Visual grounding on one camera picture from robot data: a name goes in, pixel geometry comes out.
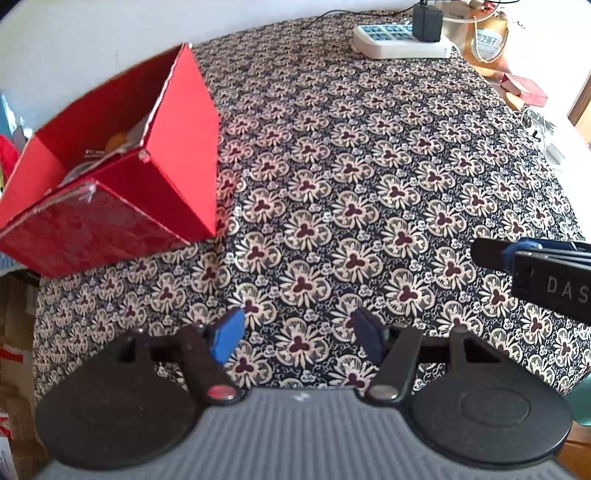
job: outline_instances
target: red cloth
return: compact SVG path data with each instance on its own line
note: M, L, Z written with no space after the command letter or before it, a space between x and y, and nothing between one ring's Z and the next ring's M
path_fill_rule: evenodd
M18 161L18 150L5 136L0 135L0 166L4 176L4 185L12 175L14 166Z

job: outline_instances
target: blue strap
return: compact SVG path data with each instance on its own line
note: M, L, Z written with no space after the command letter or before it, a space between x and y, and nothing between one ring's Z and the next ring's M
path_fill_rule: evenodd
M517 252L541 250L544 248L570 252L577 251L577 247L572 242L559 242L558 240L546 240L541 238L522 238L519 241L513 242L502 251L503 270L508 274L513 273L513 256Z
M353 319L353 329L358 342L363 346L365 353L374 365L381 365L386 357L386 349L380 341L381 332L384 325L376 317L366 317L359 310L355 310L351 317Z
M236 309L215 331L212 355L216 362L225 364L243 336L244 310Z

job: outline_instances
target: floral tablecloth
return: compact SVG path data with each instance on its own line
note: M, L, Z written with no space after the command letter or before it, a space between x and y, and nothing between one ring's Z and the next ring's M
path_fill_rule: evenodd
M172 334L236 305L248 325L226 368L245 388L365 388L376 369L349 318L361 305L429 335L467 325L561 392L587 375L591 329L518 302L469 256L478 236L580 239L542 154L457 54L353 53L362 20L284 22L194 49L222 119L217 237L43 280L38 399L126 329ZM415 387L442 372L422 365Z

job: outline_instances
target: power strip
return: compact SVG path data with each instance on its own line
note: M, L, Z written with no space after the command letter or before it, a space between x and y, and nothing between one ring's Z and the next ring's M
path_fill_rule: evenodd
M418 41L412 25L360 25L353 30L351 47L374 60L448 59L453 44L445 36L436 43Z

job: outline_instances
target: box flap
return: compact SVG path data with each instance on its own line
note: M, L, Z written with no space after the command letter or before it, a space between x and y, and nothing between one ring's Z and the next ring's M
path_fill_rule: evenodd
M137 151L102 167L95 178L187 242L211 236L209 228L204 226L156 165L139 160ZM131 178L141 178L141 184L129 181Z
M172 68L145 140L147 159L194 211L212 236L216 228L219 117L191 49L184 45ZM161 206L156 218L170 211ZM170 228L185 229L182 218ZM194 239L203 238L196 235Z
M50 186L57 185L66 172L59 159L34 135L27 143L2 195L0 228L41 200Z
M146 116L178 51L175 47L109 79L66 107L37 136L71 170L87 149L103 149L112 135L131 130Z

